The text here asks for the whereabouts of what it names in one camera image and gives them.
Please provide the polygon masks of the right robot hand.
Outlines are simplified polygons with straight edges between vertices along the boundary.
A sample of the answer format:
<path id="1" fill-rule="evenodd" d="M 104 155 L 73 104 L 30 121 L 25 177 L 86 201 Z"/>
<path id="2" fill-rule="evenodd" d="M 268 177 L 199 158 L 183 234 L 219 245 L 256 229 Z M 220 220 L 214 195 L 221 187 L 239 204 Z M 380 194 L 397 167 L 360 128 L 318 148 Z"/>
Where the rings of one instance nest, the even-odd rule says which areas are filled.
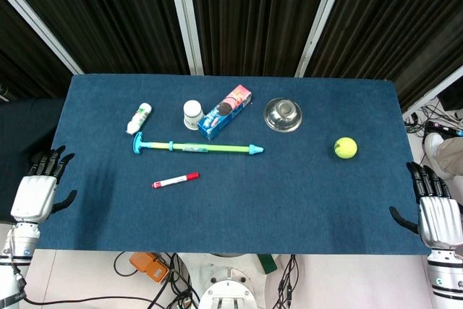
<path id="1" fill-rule="evenodd" d="M 389 213 L 401 227 L 420 236 L 430 249 L 454 250 L 463 245 L 463 205 L 452 198 L 449 187 L 429 166 L 406 163 L 411 175 L 418 222 L 406 220 L 391 206 Z"/>

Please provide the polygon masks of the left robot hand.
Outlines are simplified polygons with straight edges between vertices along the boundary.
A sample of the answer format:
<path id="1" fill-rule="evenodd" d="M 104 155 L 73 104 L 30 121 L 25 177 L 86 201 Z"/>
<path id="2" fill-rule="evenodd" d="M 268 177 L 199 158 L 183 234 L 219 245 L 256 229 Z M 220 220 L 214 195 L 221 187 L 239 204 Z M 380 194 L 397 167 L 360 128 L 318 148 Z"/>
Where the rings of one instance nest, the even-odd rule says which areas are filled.
<path id="1" fill-rule="evenodd" d="M 63 156 L 65 150 L 66 147 L 61 145 L 45 152 L 21 179 L 11 208 L 11 215 L 17 223 L 41 224 L 51 214 L 68 208 L 74 202 L 76 190 L 72 190 L 64 200 L 54 201 L 66 166 L 75 156 L 73 153 Z"/>

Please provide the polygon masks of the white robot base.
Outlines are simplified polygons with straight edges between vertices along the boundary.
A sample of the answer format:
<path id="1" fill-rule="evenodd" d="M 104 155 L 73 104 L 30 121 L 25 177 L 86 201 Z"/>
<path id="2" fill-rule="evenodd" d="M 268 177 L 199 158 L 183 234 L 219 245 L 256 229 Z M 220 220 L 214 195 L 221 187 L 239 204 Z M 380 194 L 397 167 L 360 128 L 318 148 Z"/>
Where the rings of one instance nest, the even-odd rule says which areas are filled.
<path id="1" fill-rule="evenodd" d="M 266 309 L 270 269 L 256 254 L 180 253 L 198 309 Z"/>

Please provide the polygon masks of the red white marker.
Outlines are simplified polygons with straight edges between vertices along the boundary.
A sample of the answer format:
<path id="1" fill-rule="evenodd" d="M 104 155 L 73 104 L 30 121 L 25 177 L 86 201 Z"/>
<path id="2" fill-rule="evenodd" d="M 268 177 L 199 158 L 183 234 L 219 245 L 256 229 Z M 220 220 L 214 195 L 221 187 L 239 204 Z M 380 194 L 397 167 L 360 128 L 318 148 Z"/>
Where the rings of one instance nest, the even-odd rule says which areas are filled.
<path id="1" fill-rule="evenodd" d="M 193 173 L 185 174 L 185 175 L 182 175 L 182 176 L 173 177 L 173 178 L 170 178 L 170 179 L 163 179 L 163 180 L 160 180 L 160 181 L 153 182 L 151 184 L 151 187 L 153 189 L 159 189 L 159 188 L 166 187 L 166 186 L 169 186 L 169 185 L 175 185 L 175 184 L 178 184 L 178 183 L 181 183 L 181 182 L 187 182 L 187 181 L 190 181 L 190 180 L 195 180 L 195 179 L 198 179 L 199 177 L 200 177 L 200 174 L 198 172 L 193 172 Z"/>

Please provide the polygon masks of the person's leg with shoe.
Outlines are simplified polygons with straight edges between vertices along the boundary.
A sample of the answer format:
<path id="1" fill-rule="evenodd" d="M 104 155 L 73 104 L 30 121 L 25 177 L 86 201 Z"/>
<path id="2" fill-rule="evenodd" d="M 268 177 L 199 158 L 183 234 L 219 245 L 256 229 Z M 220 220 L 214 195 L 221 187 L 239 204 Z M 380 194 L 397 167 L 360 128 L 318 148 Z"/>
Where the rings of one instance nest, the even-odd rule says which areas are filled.
<path id="1" fill-rule="evenodd" d="M 425 137 L 424 149 L 430 167 L 440 178 L 463 176 L 463 137 L 444 140 L 432 132 Z"/>

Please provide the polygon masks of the yellow tennis ball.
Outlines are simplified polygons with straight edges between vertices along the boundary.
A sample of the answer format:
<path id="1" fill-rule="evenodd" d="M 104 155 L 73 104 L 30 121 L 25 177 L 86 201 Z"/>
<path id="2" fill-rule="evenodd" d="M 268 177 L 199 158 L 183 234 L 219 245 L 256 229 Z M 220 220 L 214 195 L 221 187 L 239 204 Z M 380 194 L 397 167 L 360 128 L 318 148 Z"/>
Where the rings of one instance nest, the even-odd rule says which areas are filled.
<path id="1" fill-rule="evenodd" d="M 357 154 L 357 149 L 357 143 L 350 137 L 341 137 L 334 143 L 334 152 L 342 159 L 353 158 Z"/>

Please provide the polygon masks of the white plastic bottle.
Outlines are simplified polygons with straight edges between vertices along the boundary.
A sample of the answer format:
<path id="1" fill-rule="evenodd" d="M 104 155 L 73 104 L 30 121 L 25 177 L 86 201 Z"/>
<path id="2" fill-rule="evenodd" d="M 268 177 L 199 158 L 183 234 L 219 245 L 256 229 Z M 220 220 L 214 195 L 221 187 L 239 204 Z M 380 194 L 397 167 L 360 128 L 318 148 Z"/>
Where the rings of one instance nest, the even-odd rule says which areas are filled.
<path id="1" fill-rule="evenodd" d="M 131 120 L 128 122 L 126 133 L 129 135 L 134 135 L 135 133 L 139 132 L 151 111 L 152 107 L 149 103 L 141 103 Z"/>

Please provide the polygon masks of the orange device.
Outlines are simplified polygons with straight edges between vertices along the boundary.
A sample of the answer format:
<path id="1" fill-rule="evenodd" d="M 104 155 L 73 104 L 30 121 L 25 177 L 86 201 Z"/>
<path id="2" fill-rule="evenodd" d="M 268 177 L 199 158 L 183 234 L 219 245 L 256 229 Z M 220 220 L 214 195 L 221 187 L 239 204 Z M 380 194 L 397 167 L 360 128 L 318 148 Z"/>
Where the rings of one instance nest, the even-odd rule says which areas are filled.
<path id="1" fill-rule="evenodd" d="M 169 274 L 165 262 L 153 253 L 135 252 L 129 261 L 139 272 L 145 273 L 158 284 L 164 282 Z"/>

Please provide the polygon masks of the green and blue toy pump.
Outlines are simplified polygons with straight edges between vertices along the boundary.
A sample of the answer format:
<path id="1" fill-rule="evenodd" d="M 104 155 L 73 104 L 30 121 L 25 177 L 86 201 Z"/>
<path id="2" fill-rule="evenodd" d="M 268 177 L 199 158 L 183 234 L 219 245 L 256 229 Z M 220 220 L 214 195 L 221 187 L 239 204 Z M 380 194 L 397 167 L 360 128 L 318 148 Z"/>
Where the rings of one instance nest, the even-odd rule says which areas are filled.
<path id="1" fill-rule="evenodd" d="M 209 153 L 209 152 L 224 152 L 224 153 L 246 153 L 255 155 L 264 152 L 264 148 L 250 145 L 209 145 L 199 143 L 175 143 L 169 141 L 167 143 L 160 142 L 145 142 L 143 141 L 143 133 L 137 132 L 132 142 L 132 150 L 136 154 L 140 154 L 144 148 L 166 150 L 166 151 L 182 151 L 193 153 Z"/>

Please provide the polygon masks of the small white jar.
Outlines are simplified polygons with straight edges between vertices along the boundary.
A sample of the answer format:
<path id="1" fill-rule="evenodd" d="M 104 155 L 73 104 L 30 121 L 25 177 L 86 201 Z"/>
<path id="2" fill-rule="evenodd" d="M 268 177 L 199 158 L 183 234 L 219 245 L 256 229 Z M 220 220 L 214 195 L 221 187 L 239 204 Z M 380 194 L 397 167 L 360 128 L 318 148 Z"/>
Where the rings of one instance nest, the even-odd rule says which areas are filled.
<path id="1" fill-rule="evenodd" d="M 184 125 L 189 130 L 198 130 L 198 123 L 204 117 L 203 109 L 196 100 L 188 100 L 183 106 Z"/>

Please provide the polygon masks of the steel bowl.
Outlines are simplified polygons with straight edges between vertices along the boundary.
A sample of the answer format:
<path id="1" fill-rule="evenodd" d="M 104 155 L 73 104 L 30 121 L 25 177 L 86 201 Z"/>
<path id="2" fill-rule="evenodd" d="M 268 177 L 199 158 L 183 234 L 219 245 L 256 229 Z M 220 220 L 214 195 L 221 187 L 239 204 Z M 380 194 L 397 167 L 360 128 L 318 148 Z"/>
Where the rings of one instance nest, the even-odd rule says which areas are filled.
<path id="1" fill-rule="evenodd" d="M 286 98 L 270 100 L 264 108 L 263 117 L 267 126 L 277 132 L 292 132 L 303 120 L 300 106 Z"/>

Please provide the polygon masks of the blue table cloth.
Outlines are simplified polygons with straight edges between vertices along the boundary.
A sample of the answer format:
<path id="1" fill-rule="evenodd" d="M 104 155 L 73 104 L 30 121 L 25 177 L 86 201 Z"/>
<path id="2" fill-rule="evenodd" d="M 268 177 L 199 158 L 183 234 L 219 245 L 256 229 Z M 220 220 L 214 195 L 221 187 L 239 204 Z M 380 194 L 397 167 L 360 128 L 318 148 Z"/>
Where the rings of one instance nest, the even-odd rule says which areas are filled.
<path id="1" fill-rule="evenodd" d="M 132 150 L 128 121 L 141 103 L 152 112 L 143 140 L 204 143 L 183 122 L 190 99 L 212 109 L 237 85 L 252 100 L 213 139 L 264 152 Z M 292 132 L 267 126 L 274 98 L 303 115 Z M 350 137 L 357 154 L 339 158 Z M 72 78 L 54 138 L 75 156 L 56 199 L 69 208 L 41 224 L 41 248 L 168 253 L 424 255 L 420 238 L 400 227 L 417 205 L 406 163 L 409 140 L 394 84 L 385 80 L 180 75 L 78 75 Z M 153 189 L 163 179 L 195 180 Z"/>

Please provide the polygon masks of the blue cookie box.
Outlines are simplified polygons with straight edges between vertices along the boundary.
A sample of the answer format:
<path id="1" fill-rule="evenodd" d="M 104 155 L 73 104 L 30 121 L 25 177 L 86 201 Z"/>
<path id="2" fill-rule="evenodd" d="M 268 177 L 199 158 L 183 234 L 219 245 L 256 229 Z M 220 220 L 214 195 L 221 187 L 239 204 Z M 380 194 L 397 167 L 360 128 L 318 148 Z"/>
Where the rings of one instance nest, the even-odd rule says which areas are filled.
<path id="1" fill-rule="evenodd" d="M 212 140 L 237 116 L 252 99 L 252 92 L 238 85 L 199 122 L 198 129 L 206 139 Z"/>

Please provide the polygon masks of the black curtain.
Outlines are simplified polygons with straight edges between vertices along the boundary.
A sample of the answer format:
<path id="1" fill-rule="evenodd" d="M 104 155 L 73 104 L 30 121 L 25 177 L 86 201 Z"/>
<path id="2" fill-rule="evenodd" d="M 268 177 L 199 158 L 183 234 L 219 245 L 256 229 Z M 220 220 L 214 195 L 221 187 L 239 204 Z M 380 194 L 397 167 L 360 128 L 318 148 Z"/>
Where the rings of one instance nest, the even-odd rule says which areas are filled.
<path id="1" fill-rule="evenodd" d="M 86 73 L 187 74 L 174 0 L 26 0 Z M 296 74 L 321 0 L 192 0 L 207 75 Z M 409 108 L 463 66 L 463 0 L 335 0 L 305 77 L 390 80 Z M 62 97 L 71 72 L 0 0 L 0 86 Z"/>

